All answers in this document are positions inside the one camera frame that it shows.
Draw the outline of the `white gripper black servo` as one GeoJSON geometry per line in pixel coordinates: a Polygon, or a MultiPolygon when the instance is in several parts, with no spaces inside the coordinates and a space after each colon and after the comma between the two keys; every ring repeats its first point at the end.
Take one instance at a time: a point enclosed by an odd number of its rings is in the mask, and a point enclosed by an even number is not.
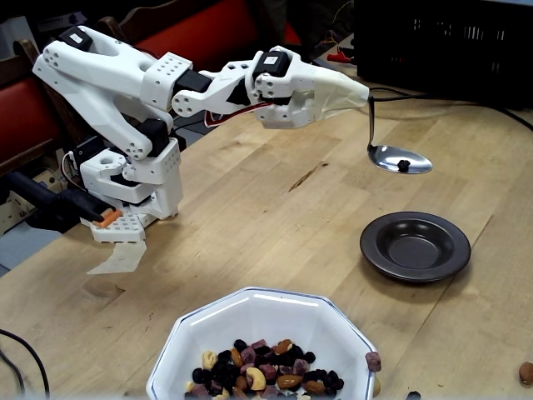
{"type": "Polygon", "coordinates": [[[370,89],[342,72],[301,60],[287,48],[258,52],[248,73],[248,97],[264,128],[294,129],[366,106],[370,89]]]}

